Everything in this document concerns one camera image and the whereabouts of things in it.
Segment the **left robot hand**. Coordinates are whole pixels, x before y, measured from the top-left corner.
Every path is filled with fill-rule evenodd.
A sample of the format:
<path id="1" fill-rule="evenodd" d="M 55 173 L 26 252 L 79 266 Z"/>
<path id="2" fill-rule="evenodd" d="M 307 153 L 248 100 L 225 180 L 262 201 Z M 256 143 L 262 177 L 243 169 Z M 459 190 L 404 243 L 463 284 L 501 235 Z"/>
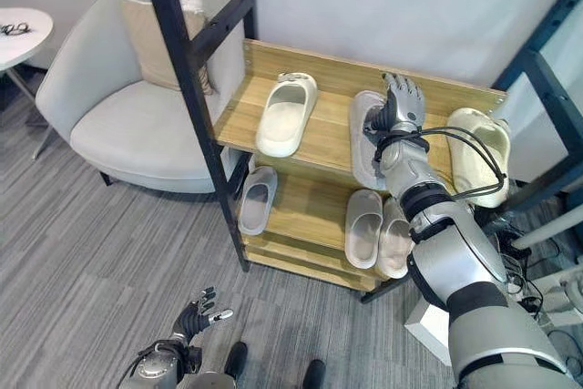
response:
<path id="1" fill-rule="evenodd" d="M 216 291 L 213 287 L 202 290 L 198 297 L 180 312 L 173 323 L 170 338 L 188 345 L 196 335 L 211 325 L 232 317 L 234 314 L 232 309 L 217 312 L 212 310 L 215 297 Z"/>

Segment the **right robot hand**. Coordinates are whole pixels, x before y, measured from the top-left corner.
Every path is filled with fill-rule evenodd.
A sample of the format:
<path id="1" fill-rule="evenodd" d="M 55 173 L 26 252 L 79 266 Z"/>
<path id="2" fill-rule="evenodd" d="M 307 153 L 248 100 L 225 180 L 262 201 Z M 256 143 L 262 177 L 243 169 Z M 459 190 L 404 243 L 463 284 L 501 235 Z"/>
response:
<path id="1" fill-rule="evenodd" d="M 386 100 L 382 107 L 373 107 L 365 116 L 363 129 L 368 133 L 392 131 L 415 132 L 423 127 L 424 94 L 410 78 L 383 72 Z"/>

